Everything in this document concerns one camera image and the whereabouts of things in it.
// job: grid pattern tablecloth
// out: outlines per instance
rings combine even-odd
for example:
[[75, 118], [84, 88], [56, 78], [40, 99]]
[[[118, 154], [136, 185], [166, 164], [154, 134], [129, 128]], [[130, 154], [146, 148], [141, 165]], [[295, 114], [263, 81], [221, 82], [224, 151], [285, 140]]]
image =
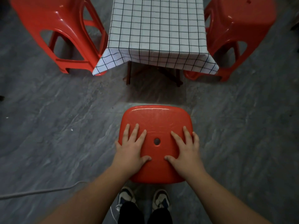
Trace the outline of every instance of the grid pattern tablecloth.
[[108, 45], [93, 75], [128, 61], [216, 74], [202, 0], [114, 0]]

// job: red stool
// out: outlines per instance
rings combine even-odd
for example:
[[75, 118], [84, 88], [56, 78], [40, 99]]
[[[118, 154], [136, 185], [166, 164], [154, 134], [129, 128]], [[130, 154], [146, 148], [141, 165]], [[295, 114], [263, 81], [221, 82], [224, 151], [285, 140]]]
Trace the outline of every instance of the red stool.
[[[11, 5], [38, 45], [57, 63], [63, 73], [68, 73], [69, 68], [93, 71], [107, 47], [108, 35], [90, 0], [11, 0]], [[84, 7], [93, 20], [83, 19]], [[102, 39], [99, 52], [84, 25], [94, 26], [100, 30]], [[42, 30], [53, 31], [49, 45], [40, 35]], [[73, 43], [84, 60], [58, 58], [53, 52], [58, 36], [68, 44]]]
[[144, 130], [147, 130], [140, 156], [149, 155], [152, 160], [147, 162], [131, 180], [133, 182], [151, 184], [171, 184], [184, 181], [170, 163], [164, 160], [166, 155], [178, 158], [178, 146], [171, 136], [174, 131], [184, 141], [183, 126], [192, 133], [192, 122], [188, 113], [177, 107], [163, 105], [136, 106], [128, 109], [121, 121], [118, 142], [122, 143], [123, 132], [127, 124], [130, 124], [131, 135], [134, 126], [139, 124], [137, 138]]
[[[227, 81], [230, 74], [259, 46], [276, 20], [274, 0], [211, 0], [204, 10], [205, 21], [210, 18], [207, 32], [207, 49], [214, 54], [221, 49], [226, 53], [234, 49], [236, 62], [229, 68], [219, 68], [215, 74]], [[247, 43], [240, 56], [238, 41]], [[184, 71], [186, 78], [196, 80], [204, 73]]]

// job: shoe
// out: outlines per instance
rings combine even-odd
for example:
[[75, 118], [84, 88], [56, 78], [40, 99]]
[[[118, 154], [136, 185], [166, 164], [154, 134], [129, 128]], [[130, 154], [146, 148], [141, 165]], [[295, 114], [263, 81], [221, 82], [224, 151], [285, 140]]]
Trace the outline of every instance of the shoe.
[[168, 211], [171, 209], [168, 194], [164, 189], [158, 189], [152, 200], [152, 211], [159, 208], [166, 208]]
[[136, 204], [134, 193], [129, 187], [124, 186], [118, 194], [118, 205], [116, 206], [116, 210], [120, 211], [125, 202], [133, 202]]

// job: black pants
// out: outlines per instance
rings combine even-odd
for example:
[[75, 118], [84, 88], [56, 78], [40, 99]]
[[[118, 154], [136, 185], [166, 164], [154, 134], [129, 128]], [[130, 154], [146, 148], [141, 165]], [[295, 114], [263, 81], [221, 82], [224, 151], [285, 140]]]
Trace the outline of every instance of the black pants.
[[[144, 216], [138, 207], [132, 202], [125, 202], [121, 206], [118, 224], [144, 224]], [[166, 208], [155, 210], [147, 224], [172, 224], [172, 218]]]

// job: finger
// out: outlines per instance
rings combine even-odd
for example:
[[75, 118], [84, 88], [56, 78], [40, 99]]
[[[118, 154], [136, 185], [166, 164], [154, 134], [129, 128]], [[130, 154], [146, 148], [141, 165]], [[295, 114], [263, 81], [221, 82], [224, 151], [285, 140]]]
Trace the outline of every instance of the finger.
[[123, 144], [128, 142], [129, 129], [130, 129], [130, 124], [127, 124], [126, 127], [125, 127], [125, 131], [123, 132]]
[[186, 145], [192, 145], [193, 144], [192, 137], [185, 126], [183, 126], [183, 131], [186, 139]]
[[144, 165], [147, 161], [151, 161], [152, 158], [150, 156], [141, 157], [142, 165]]
[[144, 130], [142, 132], [142, 134], [140, 135], [140, 137], [136, 141], [136, 143], [140, 147], [140, 149], [141, 149], [141, 146], [143, 145], [143, 142], [144, 142], [144, 139], [145, 139], [146, 135], [147, 135], [147, 130]]
[[118, 143], [118, 141], [114, 142], [116, 150], [119, 150], [121, 148], [121, 145]]
[[176, 140], [176, 144], [178, 145], [178, 148], [179, 149], [183, 148], [185, 146], [185, 143], [183, 142], [183, 140], [181, 139], [181, 137], [179, 135], [177, 135], [173, 131], [171, 131], [170, 133], [173, 136], [173, 138]]
[[139, 124], [137, 123], [136, 126], [135, 126], [135, 128], [133, 129], [133, 132], [132, 132], [130, 138], [129, 138], [130, 142], [135, 142], [136, 141], [138, 129], [139, 129]]
[[173, 167], [175, 166], [176, 159], [173, 156], [165, 156], [164, 159], [170, 162]]
[[193, 132], [192, 134], [193, 134], [193, 138], [194, 138], [194, 148], [196, 150], [199, 150], [199, 137], [195, 132]]

